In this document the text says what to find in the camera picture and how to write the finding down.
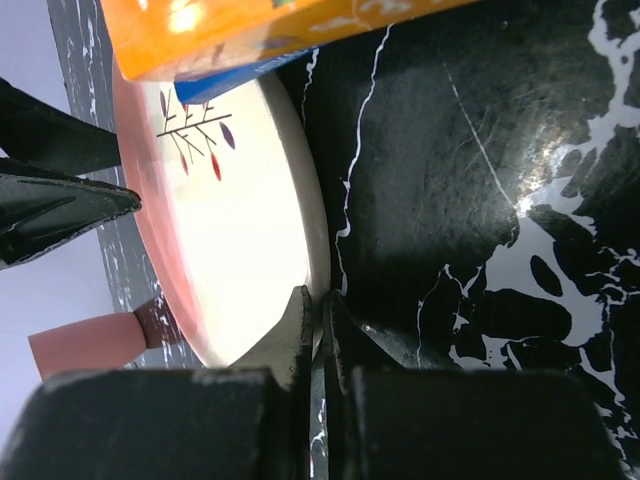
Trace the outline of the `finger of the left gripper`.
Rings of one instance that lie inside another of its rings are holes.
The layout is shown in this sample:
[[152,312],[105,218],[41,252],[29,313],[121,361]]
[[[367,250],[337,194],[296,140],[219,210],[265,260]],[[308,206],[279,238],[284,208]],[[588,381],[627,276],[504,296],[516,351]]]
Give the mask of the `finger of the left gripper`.
[[135,192],[1,159],[1,268],[37,259],[141,208]]
[[1,149],[9,157],[60,173],[121,164],[116,135],[1,81]]

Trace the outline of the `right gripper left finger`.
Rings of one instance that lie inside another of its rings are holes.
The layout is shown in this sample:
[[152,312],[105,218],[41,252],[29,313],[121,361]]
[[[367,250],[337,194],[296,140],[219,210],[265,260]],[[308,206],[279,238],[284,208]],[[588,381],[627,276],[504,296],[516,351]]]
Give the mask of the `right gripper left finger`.
[[1,456],[5,479],[305,479],[312,301],[226,368],[82,370],[45,381]]

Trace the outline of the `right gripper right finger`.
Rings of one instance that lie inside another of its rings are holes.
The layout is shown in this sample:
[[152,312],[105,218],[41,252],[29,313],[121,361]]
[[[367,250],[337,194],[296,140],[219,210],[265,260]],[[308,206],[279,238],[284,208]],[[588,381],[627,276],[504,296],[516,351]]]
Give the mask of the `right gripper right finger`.
[[551,372],[402,367],[323,301],[333,479],[620,479],[586,392]]

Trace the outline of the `pink cream floral plate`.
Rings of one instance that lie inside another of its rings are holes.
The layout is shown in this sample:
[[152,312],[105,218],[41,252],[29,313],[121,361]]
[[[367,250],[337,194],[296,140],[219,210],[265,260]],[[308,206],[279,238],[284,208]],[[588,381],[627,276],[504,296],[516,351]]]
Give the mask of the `pink cream floral plate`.
[[281,319],[296,287],[331,281],[322,192],[274,73],[187,105],[170,82],[112,73],[116,136],[135,221],[185,340],[208,367],[235,363]]

